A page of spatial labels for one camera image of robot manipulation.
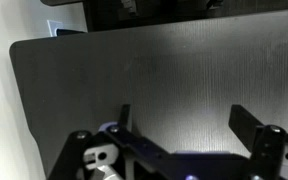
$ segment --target screw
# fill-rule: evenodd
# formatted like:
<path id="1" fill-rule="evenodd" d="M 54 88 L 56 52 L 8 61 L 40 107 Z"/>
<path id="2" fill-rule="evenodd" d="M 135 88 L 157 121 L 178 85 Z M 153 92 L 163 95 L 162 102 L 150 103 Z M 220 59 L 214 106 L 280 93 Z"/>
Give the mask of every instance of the screw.
<path id="1" fill-rule="evenodd" d="M 198 180 L 198 178 L 194 175 L 188 175 L 186 176 L 185 180 Z"/>
<path id="2" fill-rule="evenodd" d="M 87 132 L 81 131 L 77 134 L 77 139 L 84 139 L 87 136 Z"/>
<path id="3" fill-rule="evenodd" d="M 276 133 L 280 133 L 281 129 L 277 126 L 271 126 L 272 131 L 276 132 Z"/>
<path id="4" fill-rule="evenodd" d="M 251 180 L 264 180 L 264 179 L 261 178 L 261 176 L 259 176 L 259 175 L 253 175 L 253 176 L 251 176 Z"/>
<path id="5" fill-rule="evenodd" d="M 118 126 L 112 126 L 112 127 L 110 127 L 110 131 L 112 132 L 112 133 L 116 133 L 116 132 L 118 132 L 120 130 L 120 128 L 118 127 Z"/>

